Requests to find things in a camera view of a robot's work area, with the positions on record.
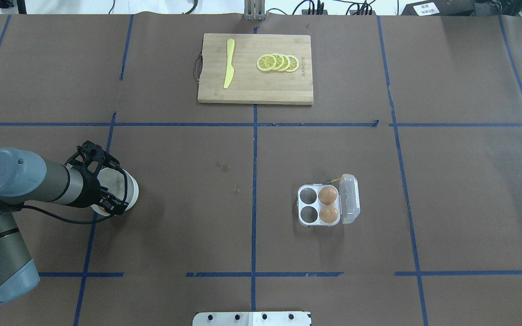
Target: clear plastic lid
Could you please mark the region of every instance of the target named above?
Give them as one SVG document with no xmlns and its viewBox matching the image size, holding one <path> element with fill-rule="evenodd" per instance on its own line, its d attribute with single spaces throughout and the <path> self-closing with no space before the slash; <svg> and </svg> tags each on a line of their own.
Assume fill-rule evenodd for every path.
<svg viewBox="0 0 522 326">
<path fill-rule="evenodd" d="M 349 224 L 360 214 L 360 193 L 358 179 L 355 176 L 344 174 L 339 181 L 339 195 L 341 199 L 342 223 Z"/>
</svg>

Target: water stain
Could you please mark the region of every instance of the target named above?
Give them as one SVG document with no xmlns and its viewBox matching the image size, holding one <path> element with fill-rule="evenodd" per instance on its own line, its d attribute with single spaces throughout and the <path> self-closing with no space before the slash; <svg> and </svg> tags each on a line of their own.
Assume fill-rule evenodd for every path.
<svg viewBox="0 0 522 326">
<path fill-rule="evenodd" d="M 223 171 L 224 173 L 231 171 L 231 166 L 228 164 L 223 164 L 221 162 L 217 162 L 217 163 L 215 163 L 215 166 L 218 167 L 219 169 L 221 169 L 221 171 Z"/>
</svg>

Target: brown egg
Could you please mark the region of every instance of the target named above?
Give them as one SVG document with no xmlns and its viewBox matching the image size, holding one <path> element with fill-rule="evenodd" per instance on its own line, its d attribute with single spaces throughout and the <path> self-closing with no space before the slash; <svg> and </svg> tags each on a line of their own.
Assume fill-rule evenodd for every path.
<svg viewBox="0 0 522 326">
<path fill-rule="evenodd" d="M 331 205 L 338 198 L 338 190 L 333 186 L 328 186 L 319 191 L 319 201 Z"/>
<path fill-rule="evenodd" d="M 327 224 L 334 223 L 336 219 L 338 219 L 338 216 L 338 209 L 331 205 L 324 206 L 319 211 L 319 218 Z"/>
</svg>

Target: black metal leg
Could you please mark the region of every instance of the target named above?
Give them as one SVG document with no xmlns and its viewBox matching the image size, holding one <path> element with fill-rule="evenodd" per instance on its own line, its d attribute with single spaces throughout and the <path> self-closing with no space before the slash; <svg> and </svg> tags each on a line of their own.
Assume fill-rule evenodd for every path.
<svg viewBox="0 0 522 326">
<path fill-rule="evenodd" d="M 17 0 L 17 11 L 23 14 L 27 13 L 25 10 L 25 0 Z"/>
</svg>

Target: light blue joint cap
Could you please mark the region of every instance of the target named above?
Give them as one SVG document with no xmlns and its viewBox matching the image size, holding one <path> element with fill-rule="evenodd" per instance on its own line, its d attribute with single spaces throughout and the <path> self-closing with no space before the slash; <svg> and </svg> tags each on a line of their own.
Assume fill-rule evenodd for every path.
<svg viewBox="0 0 522 326">
<path fill-rule="evenodd" d="M 33 192 L 44 181 L 45 161 L 31 151 L 0 149 L 0 196 L 18 197 Z"/>
<path fill-rule="evenodd" d="M 38 283 L 39 274 L 32 259 L 0 286 L 0 306 L 35 289 Z"/>
</svg>

